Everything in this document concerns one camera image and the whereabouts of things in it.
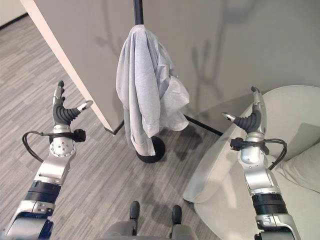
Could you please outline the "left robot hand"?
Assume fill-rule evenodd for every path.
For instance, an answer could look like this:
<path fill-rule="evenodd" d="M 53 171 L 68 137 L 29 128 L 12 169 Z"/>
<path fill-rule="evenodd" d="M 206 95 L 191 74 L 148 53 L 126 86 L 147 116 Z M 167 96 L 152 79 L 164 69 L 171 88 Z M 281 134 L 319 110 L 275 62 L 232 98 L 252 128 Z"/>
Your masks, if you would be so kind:
<path fill-rule="evenodd" d="M 71 131 L 71 122 L 75 120 L 81 112 L 89 109 L 94 103 L 92 100 L 88 100 L 77 107 L 65 108 L 64 101 L 66 98 L 63 96 L 65 91 L 64 85 L 62 80 L 59 81 L 53 94 L 52 117 L 54 133 L 69 133 Z"/>

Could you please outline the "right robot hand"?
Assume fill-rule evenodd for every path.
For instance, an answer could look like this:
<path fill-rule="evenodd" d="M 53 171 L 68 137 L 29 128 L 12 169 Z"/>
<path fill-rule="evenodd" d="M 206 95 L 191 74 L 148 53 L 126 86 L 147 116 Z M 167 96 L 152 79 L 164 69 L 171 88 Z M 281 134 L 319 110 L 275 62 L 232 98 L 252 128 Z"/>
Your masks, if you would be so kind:
<path fill-rule="evenodd" d="M 260 90 L 252 86 L 253 103 L 251 114 L 247 117 L 239 117 L 227 112 L 222 116 L 247 133 L 249 138 L 257 138 L 262 141 L 267 129 L 267 111 L 263 95 Z"/>

